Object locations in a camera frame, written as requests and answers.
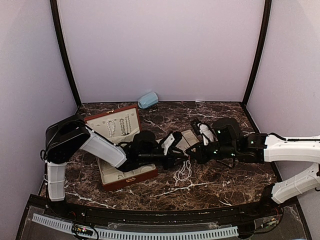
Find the large red jewelry box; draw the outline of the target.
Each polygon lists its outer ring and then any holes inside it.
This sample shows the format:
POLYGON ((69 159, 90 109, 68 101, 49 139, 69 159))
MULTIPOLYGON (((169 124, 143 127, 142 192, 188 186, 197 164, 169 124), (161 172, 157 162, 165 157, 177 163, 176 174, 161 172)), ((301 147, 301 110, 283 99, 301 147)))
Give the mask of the large red jewelry box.
POLYGON ((158 176, 154 164, 122 172, 127 160, 121 142, 131 142, 142 130, 138 106, 131 105, 84 118, 89 139, 81 146, 96 157, 104 190, 114 191, 158 176))

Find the small red jewelry tray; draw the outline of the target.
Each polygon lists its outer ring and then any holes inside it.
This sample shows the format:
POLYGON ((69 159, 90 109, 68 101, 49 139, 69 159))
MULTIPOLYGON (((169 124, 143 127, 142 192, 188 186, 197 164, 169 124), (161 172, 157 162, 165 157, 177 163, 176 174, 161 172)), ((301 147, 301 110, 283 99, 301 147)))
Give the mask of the small red jewelry tray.
POLYGON ((198 138, 191 129, 185 130, 181 134, 182 139, 176 145, 176 147, 180 150, 185 151, 186 149, 199 142, 198 138))

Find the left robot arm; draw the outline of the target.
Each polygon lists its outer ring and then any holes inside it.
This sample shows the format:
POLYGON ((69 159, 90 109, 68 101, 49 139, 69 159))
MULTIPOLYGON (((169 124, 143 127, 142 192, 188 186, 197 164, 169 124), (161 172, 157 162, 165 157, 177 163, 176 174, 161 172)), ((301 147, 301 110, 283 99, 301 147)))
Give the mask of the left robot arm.
POLYGON ((160 164, 168 170, 187 159, 176 147, 182 137, 181 132, 171 131, 157 142, 153 132, 142 130, 130 142, 113 143, 89 127, 79 114, 49 126, 45 131, 45 148, 40 151, 46 165, 48 207, 60 218, 67 218, 71 213, 65 202, 65 172, 67 162, 78 150, 100 158, 121 172, 150 164, 160 164))

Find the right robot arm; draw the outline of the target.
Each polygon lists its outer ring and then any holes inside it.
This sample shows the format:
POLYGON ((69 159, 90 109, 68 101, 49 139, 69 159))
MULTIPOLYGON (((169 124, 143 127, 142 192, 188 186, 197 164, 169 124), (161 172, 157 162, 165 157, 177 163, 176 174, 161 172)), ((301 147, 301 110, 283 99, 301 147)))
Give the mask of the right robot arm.
POLYGON ((302 162, 310 166, 296 175, 267 185, 255 213, 266 217, 274 208, 311 189, 320 187, 320 137, 284 137, 272 133, 244 135, 235 118, 224 117, 208 125, 194 119, 191 126, 202 141, 186 150, 198 164, 211 160, 222 163, 231 159, 233 163, 264 164, 275 162, 302 162))

